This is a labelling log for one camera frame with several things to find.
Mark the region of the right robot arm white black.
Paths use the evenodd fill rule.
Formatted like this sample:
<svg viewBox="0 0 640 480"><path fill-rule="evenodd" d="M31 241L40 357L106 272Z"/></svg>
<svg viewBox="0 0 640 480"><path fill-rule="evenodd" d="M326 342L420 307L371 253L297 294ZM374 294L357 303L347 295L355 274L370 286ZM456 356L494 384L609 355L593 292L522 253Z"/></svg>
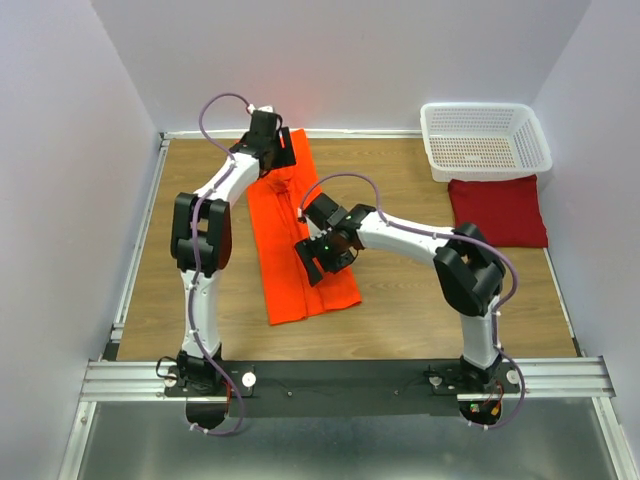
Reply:
<svg viewBox="0 0 640 480"><path fill-rule="evenodd" d="M391 252L432 267L444 299L460 315L462 384L480 392L494 383L501 356L493 314L505 266L475 225L431 227L365 204L346 210L324 193L300 208L297 216L309 228L309 236L295 244L295 251L312 287L325 275L351 266L365 249Z"/></svg>

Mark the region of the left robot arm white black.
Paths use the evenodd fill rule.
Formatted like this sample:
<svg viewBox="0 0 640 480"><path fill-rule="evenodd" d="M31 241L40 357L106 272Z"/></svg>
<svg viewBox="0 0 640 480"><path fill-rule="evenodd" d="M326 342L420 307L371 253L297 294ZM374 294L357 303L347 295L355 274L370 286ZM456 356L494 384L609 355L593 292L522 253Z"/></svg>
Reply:
<svg viewBox="0 0 640 480"><path fill-rule="evenodd" d="M221 274L232 250L231 210L261 177L295 164L290 132L272 107L250 113L250 125L202 187L175 199L170 253L185 294L185 333L176 383L201 395L218 393L226 379L212 364L221 353L217 303Z"/></svg>

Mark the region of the orange t shirt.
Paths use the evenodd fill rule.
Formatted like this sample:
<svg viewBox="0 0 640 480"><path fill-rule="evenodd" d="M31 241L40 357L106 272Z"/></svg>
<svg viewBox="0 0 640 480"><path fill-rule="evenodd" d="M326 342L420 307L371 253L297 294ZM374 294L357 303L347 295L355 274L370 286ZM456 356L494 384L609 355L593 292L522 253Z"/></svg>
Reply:
<svg viewBox="0 0 640 480"><path fill-rule="evenodd" d="M350 268L328 274L316 286L295 250L309 236L297 220L303 195L318 180L311 146L303 129L291 133L296 164L277 169L247 189L269 324L297 322L357 306L362 297Z"/></svg>

